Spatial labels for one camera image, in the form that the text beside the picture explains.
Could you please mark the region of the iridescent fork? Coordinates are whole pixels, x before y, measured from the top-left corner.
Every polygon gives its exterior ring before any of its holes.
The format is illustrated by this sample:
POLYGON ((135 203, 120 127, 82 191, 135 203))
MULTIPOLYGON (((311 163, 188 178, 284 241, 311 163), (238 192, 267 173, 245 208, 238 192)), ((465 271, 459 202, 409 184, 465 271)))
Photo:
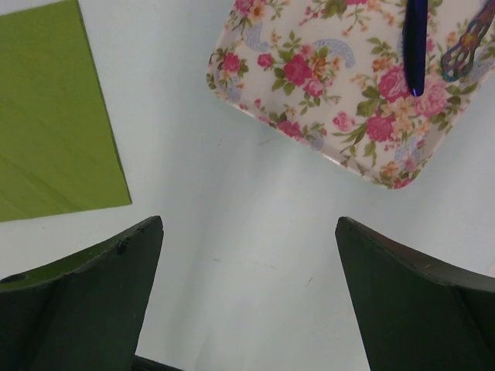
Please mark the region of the iridescent fork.
POLYGON ((475 53, 489 31, 494 17, 494 1, 485 1, 473 17, 459 41, 441 58, 444 81, 455 82, 467 76, 474 64, 475 53))

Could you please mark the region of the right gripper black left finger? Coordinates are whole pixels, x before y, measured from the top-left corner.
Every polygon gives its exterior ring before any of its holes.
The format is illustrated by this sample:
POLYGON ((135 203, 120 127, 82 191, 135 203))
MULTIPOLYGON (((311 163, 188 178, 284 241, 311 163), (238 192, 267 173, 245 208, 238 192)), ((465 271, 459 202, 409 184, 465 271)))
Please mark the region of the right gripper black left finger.
POLYGON ((151 216, 41 267, 1 280, 3 370, 135 370, 162 249, 151 216))

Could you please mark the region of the green paper napkin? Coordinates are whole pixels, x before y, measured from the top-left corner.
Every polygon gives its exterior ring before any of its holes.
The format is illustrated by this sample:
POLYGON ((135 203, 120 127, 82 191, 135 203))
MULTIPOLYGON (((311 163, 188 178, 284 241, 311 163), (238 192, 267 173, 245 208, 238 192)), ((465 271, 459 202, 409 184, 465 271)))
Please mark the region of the green paper napkin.
POLYGON ((1 219, 127 206, 80 6, 1 17, 1 219))

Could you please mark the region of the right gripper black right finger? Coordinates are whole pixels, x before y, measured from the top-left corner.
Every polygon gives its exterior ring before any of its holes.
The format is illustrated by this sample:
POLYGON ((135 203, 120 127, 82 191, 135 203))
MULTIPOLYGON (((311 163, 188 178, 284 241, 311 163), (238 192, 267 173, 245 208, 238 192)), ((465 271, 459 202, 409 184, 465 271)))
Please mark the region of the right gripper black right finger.
POLYGON ((341 217, 336 242, 372 370, 492 370, 494 279, 341 217))

